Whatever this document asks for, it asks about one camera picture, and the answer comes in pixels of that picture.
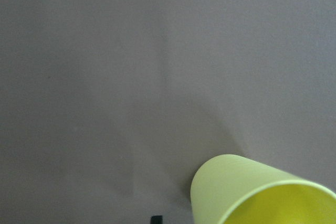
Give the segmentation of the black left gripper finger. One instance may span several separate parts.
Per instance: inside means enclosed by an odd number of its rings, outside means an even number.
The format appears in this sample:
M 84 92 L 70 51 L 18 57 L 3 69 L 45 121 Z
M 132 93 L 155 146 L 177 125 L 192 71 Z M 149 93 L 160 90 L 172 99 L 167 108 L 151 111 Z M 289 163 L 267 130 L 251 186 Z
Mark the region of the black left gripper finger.
M 150 224 L 163 224 L 163 216 L 152 216 Z

